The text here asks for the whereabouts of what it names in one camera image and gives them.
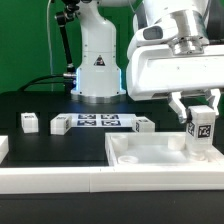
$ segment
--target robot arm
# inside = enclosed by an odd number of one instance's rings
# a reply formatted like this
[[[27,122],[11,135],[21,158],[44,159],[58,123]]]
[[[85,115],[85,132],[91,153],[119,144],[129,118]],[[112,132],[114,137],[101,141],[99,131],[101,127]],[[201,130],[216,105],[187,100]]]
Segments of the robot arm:
[[[187,120],[178,102],[181,96],[210,95],[206,98],[218,114],[217,103],[214,106],[213,102],[220,95],[211,90],[224,86],[220,75],[224,47],[208,46],[202,17],[208,1],[143,3],[145,27],[136,31],[128,49],[129,95],[134,100],[168,98],[179,117],[184,117],[181,123]]]

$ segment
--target small cube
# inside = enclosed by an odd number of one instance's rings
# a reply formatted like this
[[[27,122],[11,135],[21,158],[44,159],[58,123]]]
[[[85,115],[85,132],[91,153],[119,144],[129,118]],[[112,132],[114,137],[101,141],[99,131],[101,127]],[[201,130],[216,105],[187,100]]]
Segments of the small cube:
[[[22,113],[21,123],[24,133],[39,132],[38,119],[35,113]]]
[[[69,114],[59,114],[51,120],[51,134],[64,135],[72,127],[72,116]]]
[[[135,132],[155,132],[155,123],[146,117],[132,119],[132,130]]]

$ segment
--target blue light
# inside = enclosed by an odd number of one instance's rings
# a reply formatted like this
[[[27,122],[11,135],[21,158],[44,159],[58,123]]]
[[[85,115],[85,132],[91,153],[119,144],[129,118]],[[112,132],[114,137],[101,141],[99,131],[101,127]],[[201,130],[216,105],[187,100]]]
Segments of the blue light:
[[[120,91],[122,91],[122,72],[121,72],[121,69],[119,69],[119,72],[120,72]]]
[[[78,68],[77,70],[76,70],[76,88],[75,88],[75,90],[76,91],[78,91],[79,90],[79,76],[80,76],[80,69]]]

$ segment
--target green backdrop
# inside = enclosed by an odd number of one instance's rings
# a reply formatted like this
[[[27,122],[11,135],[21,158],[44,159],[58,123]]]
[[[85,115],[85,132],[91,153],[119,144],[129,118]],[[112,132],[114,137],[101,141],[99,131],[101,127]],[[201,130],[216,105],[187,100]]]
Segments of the green backdrop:
[[[46,26],[47,4],[48,0],[0,1],[0,93],[17,90],[34,78],[50,74]],[[54,20],[55,13],[61,10],[63,4],[60,0],[56,0],[50,10],[55,74],[66,70],[61,36]],[[117,64],[122,69],[123,80],[125,80],[128,63],[126,51],[133,35],[133,14],[129,7],[100,8],[99,11],[117,28]],[[67,28],[74,64],[78,66],[81,63],[80,26],[76,20],[68,24]],[[42,87],[42,89],[50,90],[51,87]]]

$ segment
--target black table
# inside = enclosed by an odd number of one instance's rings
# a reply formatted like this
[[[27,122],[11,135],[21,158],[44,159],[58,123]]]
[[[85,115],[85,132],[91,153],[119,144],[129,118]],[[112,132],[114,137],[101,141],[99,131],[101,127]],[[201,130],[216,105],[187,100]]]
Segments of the black table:
[[[199,105],[195,99],[184,104]],[[135,113],[156,123],[156,131],[184,131],[166,100],[109,105],[75,103],[63,93],[8,92],[0,95],[0,134],[10,151],[1,164],[10,167],[107,166],[106,132],[130,128],[72,128],[51,136],[50,120],[58,113]],[[25,135],[20,114],[36,112],[40,132]],[[224,152],[224,119],[217,119],[214,145]],[[111,192],[0,195],[0,223],[222,223],[224,191]]]

